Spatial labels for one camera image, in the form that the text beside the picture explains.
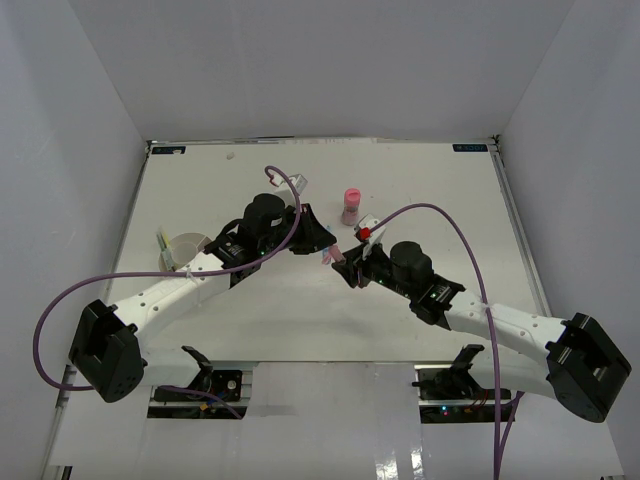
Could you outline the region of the pink correction tape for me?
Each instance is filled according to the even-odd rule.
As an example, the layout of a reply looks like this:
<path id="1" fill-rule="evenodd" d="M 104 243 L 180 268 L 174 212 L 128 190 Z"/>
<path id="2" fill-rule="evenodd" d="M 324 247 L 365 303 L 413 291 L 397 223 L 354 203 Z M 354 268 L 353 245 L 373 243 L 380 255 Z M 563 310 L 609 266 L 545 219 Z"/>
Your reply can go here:
<path id="1" fill-rule="evenodd" d="M 337 244 L 331 245 L 322 251 L 321 263 L 323 265 L 329 265 L 332 262 L 343 262 L 344 260 L 345 257 Z"/>

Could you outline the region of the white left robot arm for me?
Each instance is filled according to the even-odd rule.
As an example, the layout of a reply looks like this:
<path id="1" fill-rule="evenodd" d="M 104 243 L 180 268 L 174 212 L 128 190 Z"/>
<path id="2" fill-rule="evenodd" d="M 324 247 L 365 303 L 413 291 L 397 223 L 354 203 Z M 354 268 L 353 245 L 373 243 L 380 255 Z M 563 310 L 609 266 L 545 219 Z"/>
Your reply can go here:
<path id="1" fill-rule="evenodd" d="M 295 207 L 274 194 L 259 194 L 173 276 L 112 305 L 88 304 L 72 341 L 71 363 L 107 403 L 140 384 L 174 386 L 188 398 L 202 398 L 212 378 L 206 357 L 188 346 L 152 349 L 151 340 L 199 303 L 257 272 L 278 247 L 309 255 L 335 242 L 310 205 Z"/>

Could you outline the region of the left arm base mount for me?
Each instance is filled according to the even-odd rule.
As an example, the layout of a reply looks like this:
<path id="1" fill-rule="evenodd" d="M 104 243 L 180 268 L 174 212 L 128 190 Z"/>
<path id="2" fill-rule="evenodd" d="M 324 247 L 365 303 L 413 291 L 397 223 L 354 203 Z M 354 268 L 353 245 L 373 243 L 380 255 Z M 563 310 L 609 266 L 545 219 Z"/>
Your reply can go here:
<path id="1" fill-rule="evenodd" d="M 207 396 L 184 394 L 166 389 L 153 391 L 147 417 L 174 420 L 241 420 L 251 397 L 253 374 L 248 370 L 213 370 L 207 380 L 190 389 L 206 391 L 228 404 Z"/>

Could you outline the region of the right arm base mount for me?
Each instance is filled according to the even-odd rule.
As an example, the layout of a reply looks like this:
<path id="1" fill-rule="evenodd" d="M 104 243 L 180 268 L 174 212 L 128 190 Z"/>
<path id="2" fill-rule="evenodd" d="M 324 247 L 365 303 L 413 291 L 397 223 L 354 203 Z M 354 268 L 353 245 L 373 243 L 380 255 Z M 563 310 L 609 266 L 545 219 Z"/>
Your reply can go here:
<path id="1" fill-rule="evenodd" d="M 412 386 L 423 425 L 494 422 L 495 390 L 480 387 L 465 372 L 418 366 Z"/>

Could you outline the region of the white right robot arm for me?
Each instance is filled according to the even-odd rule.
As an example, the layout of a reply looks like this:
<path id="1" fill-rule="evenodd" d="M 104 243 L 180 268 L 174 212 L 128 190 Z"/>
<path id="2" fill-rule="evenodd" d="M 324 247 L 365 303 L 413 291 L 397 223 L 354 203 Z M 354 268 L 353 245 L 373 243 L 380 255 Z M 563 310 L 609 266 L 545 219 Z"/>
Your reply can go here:
<path id="1" fill-rule="evenodd" d="M 389 253 L 379 244 L 361 244 L 332 267 L 351 288 L 377 284 L 408 300 L 411 312 L 430 326 L 496 340 L 509 350 L 495 360 L 483 346 L 468 344 L 448 368 L 419 370 L 413 385 L 423 400 L 472 399 L 500 387 L 554 398 L 572 414 L 601 423 L 632 371 L 595 318 L 544 317 L 487 305 L 436 274 L 415 242 L 399 242 Z"/>

